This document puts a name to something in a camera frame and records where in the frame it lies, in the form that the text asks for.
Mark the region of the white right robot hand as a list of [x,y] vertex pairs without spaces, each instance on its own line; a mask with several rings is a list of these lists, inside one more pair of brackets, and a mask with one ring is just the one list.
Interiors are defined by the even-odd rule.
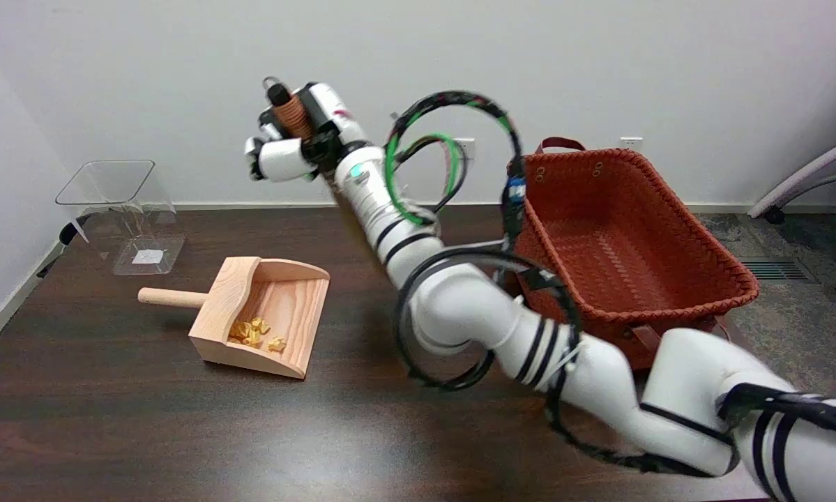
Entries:
[[334,185],[339,163],[372,143],[341,97],[324,82],[290,90],[274,76],[262,80],[268,107],[261,134],[245,143],[250,177],[275,183],[324,178]]

